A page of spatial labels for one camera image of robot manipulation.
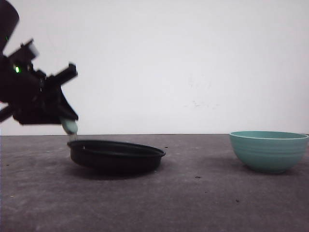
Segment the bowl rim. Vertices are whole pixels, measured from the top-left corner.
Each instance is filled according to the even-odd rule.
[[[240,133],[240,132],[279,132],[279,133],[288,133],[288,134],[297,134],[302,135],[301,138],[258,138],[258,137],[250,137],[250,136],[241,136],[241,135],[235,135],[234,133]],[[307,139],[309,138],[309,135],[301,134],[301,133],[295,133],[295,132],[287,132],[287,131],[275,131],[275,130],[241,130],[241,131],[234,131],[229,134],[230,136],[235,136],[239,138],[248,138],[248,139],[264,139],[264,140],[297,140],[297,139]]]

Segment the white backdrop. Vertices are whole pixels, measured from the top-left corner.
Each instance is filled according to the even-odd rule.
[[[5,54],[33,37],[36,69],[76,64],[63,91],[79,134],[309,132],[307,0],[10,2],[20,22]]]

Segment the gray table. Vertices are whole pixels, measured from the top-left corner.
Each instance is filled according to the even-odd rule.
[[[1,137],[2,232],[309,232],[308,153],[271,175],[247,169],[227,135],[80,138],[167,155],[147,175],[101,176],[70,160],[67,136]]]

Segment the shallow black dish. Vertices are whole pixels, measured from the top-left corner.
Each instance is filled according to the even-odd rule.
[[[165,155],[155,147],[105,140],[68,142],[71,159],[109,174],[136,174],[154,170]]]

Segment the green ceramic bowl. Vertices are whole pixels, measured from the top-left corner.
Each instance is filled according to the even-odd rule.
[[[230,133],[236,156],[251,169],[282,173],[304,156],[309,136],[278,131],[238,131]]]

